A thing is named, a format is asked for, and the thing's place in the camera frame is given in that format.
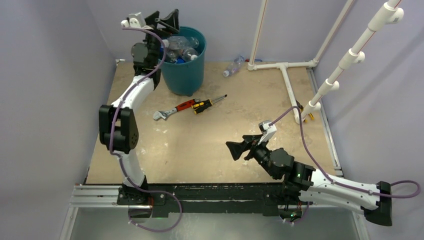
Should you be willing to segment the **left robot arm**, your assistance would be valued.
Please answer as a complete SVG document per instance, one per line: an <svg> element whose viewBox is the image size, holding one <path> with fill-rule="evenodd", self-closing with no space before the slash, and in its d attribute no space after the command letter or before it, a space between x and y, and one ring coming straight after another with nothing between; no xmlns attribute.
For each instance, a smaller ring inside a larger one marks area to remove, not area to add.
<svg viewBox="0 0 424 240"><path fill-rule="evenodd" d="M99 108L99 140L117 158L123 174L118 199L142 205L148 201L150 192L135 152L139 142L135 113L160 83L160 67L166 58L164 39L179 33L179 10L174 9L164 18L160 18L159 11L147 17L140 12L131 13L120 24L123 30L140 31L145 37L130 50L134 69L132 82L113 103Z"/></svg>

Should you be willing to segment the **white-label clear bottle white cap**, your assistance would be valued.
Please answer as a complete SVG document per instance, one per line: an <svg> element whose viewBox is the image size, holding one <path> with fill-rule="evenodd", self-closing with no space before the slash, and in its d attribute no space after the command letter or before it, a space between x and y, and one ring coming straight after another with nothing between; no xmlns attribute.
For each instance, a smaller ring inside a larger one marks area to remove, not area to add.
<svg viewBox="0 0 424 240"><path fill-rule="evenodd" d="M185 62L190 62L196 59L199 56L199 53L192 47L188 47L181 51L181 58Z"/></svg>

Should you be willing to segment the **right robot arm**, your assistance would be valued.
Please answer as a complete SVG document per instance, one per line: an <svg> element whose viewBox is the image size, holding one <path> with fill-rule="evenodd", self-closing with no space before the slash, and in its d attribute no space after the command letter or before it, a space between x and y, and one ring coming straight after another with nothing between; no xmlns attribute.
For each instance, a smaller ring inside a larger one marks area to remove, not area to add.
<svg viewBox="0 0 424 240"><path fill-rule="evenodd" d="M315 202L345 208L364 215L368 222L390 227L393 224L391 185L385 181L362 183L325 175L311 165L295 160L284 148L267 148L260 135L244 135L241 142L227 141L233 160L244 152L244 160L256 162L274 180L281 180L280 196L288 204Z"/></svg>

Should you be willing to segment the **small Pepsi bottle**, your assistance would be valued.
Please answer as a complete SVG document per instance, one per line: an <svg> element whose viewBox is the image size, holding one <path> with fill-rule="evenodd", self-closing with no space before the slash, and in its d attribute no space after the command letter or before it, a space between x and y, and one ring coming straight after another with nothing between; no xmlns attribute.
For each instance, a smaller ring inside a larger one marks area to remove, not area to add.
<svg viewBox="0 0 424 240"><path fill-rule="evenodd" d="M168 63L175 64L178 61L180 53L178 50L167 49L165 61Z"/></svg>
<svg viewBox="0 0 424 240"><path fill-rule="evenodd" d="M184 64L186 61L182 57L178 57L175 61L176 64Z"/></svg>

